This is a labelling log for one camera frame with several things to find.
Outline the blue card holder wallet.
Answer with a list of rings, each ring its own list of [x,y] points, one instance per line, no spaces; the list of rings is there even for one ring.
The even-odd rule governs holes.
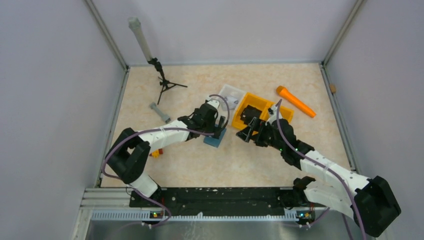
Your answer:
[[[208,146],[211,146],[211,147],[214,147],[214,148],[218,148],[220,146],[220,144],[221,144],[224,136],[225,136],[226,131],[227,131],[227,129],[225,128],[220,133],[220,135],[219,135],[218,138],[214,138],[212,136],[205,136],[204,139],[203,139],[203,143],[206,144],[206,145],[208,145]]]

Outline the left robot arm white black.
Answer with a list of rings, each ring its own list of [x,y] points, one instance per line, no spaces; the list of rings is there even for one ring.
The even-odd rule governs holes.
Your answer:
[[[206,100],[192,114],[181,116],[166,125],[136,132],[124,129],[107,153],[104,165],[109,166],[128,187],[141,193],[141,200],[149,207],[160,202],[158,184],[145,172],[148,157],[154,151],[172,144],[187,142],[200,136],[216,137],[223,130],[219,116],[220,102]]]

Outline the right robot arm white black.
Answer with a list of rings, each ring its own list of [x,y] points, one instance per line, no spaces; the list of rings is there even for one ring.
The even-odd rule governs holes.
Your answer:
[[[297,139],[293,127],[283,118],[265,121],[255,117],[236,136],[258,147],[278,150],[287,164],[322,180],[307,180],[293,192],[299,206],[312,202],[329,207],[351,218],[364,235],[375,238],[402,212],[387,180],[360,175],[331,161]]]

